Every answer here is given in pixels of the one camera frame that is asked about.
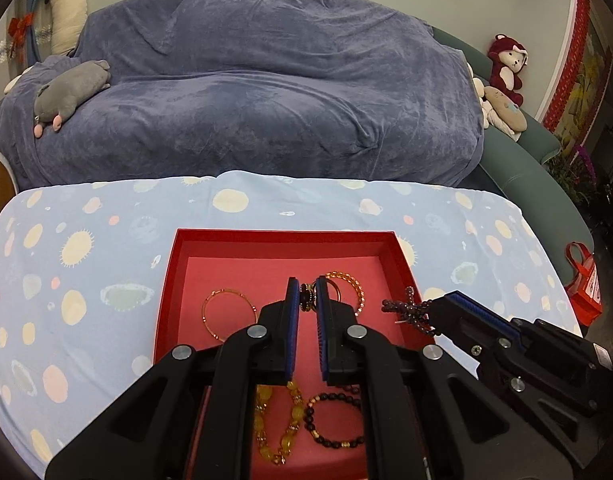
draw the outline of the red bag handle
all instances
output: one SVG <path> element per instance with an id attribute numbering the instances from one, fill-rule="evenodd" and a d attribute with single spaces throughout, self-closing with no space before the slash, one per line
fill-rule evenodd
<path id="1" fill-rule="evenodd" d="M 571 242 L 566 246 L 566 259 L 570 261 L 574 269 L 577 269 L 577 272 L 579 272 L 583 276 L 589 276 L 590 271 L 581 263 L 579 263 L 575 258 L 573 258 L 573 254 L 571 254 L 571 247 L 577 247 L 579 249 L 579 252 L 582 253 L 584 261 L 588 260 L 589 258 L 592 258 L 593 254 L 591 254 L 586 245 L 581 242 Z"/>

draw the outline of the red decorative border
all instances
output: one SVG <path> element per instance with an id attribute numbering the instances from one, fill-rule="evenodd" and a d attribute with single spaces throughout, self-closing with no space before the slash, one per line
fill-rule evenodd
<path id="1" fill-rule="evenodd" d="M 597 82 L 597 92 L 595 93 L 593 104 L 591 105 L 589 114 L 587 115 L 587 120 L 584 122 L 584 128 L 579 133 L 579 137 L 577 137 L 577 139 L 575 140 L 575 145 L 584 144 L 584 142 L 586 142 L 587 137 L 589 136 L 590 128 L 595 122 L 597 112 L 599 111 L 599 105 L 602 104 L 602 101 L 604 100 L 606 87 L 608 86 L 608 76 L 611 73 L 612 67 L 613 53 L 611 52 L 610 48 L 607 48 L 604 56 L 604 69 L 602 70 L 602 74 L 599 77 L 599 81 Z"/>
<path id="2" fill-rule="evenodd" d="M 544 128 L 551 133 L 555 132 L 555 128 L 564 113 L 564 108 L 566 108 L 566 103 L 569 102 L 569 98 L 571 97 L 575 78 L 577 77 L 577 71 L 579 70 L 579 64 L 584 54 L 586 36 L 589 31 L 589 20 L 590 1 L 577 0 L 577 11 L 575 12 L 571 46 L 569 47 L 566 62 L 561 71 L 560 80 L 557 83 L 555 93 L 546 111 L 544 120 L 542 120 Z"/>

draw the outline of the purple flower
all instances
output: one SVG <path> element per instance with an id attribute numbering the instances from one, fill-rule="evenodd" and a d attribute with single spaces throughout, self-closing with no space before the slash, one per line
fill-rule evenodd
<path id="1" fill-rule="evenodd" d="M 597 177 L 595 176 L 595 168 L 593 167 L 593 163 L 590 161 L 589 152 L 587 152 L 587 149 L 581 144 L 575 146 L 575 152 L 579 155 L 579 158 L 584 161 L 584 165 L 589 172 L 591 181 L 593 182 L 593 184 L 596 184 Z"/>

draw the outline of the red gift bag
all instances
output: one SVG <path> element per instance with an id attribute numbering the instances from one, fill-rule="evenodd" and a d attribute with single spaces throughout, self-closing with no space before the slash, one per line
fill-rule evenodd
<path id="1" fill-rule="evenodd" d="M 573 246 L 576 246 L 582 253 L 581 263 L 571 254 Z M 566 246 L 566 257 L 577 271 L 573 281 L 564 287 L 566 294 L 571 300 L 577 321 L 584 326 L 590 326 L 593 320 L 602 313 L 602 299 L 599 295 L 599 281 L 593 254 L 586 245 L 571 242 Z"/>

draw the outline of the white lace curtain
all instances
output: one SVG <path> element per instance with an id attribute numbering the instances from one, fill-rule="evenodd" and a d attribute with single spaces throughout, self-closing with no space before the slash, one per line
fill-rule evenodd
<path id="1" fill-rule="evenodd" d="M 26 68 L 24 63 L 20 64 L 13 58 L 9 58 L 11 48 L 11 38 L 8 35 L 9 23 L 12 18 L 23 18 L 26 15 L 26 0 L 13 0 L 11 5 L 0 19 L 0 100 L 4 97 L 4 88 L 9 81 L 20 75 Z M 42 59 L 50 54 L 51 43 L 51 15 L 50 6 L 40 0 L 34 14 L 33 26 L 36 31 L 36 38 Z"/>

